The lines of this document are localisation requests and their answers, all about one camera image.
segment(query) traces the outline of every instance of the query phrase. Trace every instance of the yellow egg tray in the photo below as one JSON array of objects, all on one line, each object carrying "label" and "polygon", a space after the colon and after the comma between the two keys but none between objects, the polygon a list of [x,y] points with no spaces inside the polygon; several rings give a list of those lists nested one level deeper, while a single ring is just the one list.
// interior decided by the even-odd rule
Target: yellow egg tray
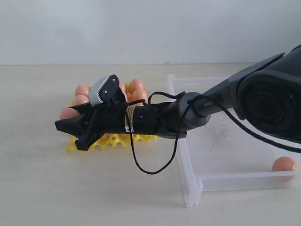
[{"label": "yellow egg tray", "polygon": [[[131,101],[131,94],[129,92],[129,84],[130,84],[129,82],[126,83],[128,102]],[[153,138],[155,140],[158,139],[158,137],[155,135],[133,134],[134,142],[143,141],[145,143],[148,143],[151,138]],[[70,135],[70,141],[64,147],[65,151],[68,154],[71,154],[73,150],[77,150],[76,145],[75,145],[76,140],[77,140],[77,138],[75,136]],[[131,143],[130,135],[129,134],[116,134],[116,133],[104,134],[100,139],[98,139],[94,144],[91,145],[91,147],[88,149],[88,151],[93,151],[97,146],[101,147],[102,149],[107,148],[108,145],[111,145],[112,147],[116,147],[118,143],[122,144],[123,147],[127,147],[128,144]]]}]

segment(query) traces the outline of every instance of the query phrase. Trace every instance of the transparent plastic box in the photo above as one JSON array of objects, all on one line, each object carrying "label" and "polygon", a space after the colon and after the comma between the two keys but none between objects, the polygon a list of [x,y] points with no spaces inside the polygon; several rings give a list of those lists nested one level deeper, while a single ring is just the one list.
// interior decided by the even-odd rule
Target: transparent plastic box
[{"label": "transparent plastic box", "polygon": [[[204,93],[224,79],[226,77],[177,78],[168,75],[169,92]],[[260,133],[246,120],[242,123]],[[207,125],[191,130],[185,139],[179,139],[176,157],[186,206],[197,206],[202,193],[208,191],[299,186],[300,171],[271,171],[273,162],[281,156],[291,156],[301,166],[301,154],[275,148],[252,137],[224,112],[213,114]]]}]

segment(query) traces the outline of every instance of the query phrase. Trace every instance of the white table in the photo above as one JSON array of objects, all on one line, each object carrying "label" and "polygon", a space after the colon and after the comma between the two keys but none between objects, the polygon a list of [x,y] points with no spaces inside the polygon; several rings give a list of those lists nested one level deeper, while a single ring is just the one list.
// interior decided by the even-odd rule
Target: white table
[{"label": "white table", "polygon": [[[68,155],[68,136],[54,126],[77,85],[108,74],[141,78],[151,93],[167,91],[167,74],[229,76],[246,66],[0,67],[0,225],[300,225],[301,188],[203,193],[198,207],[186,208],[176,160],[150,176],[136,167],[130,148]],[[173,142],[135,147],[142,166],[157,170]]]}]

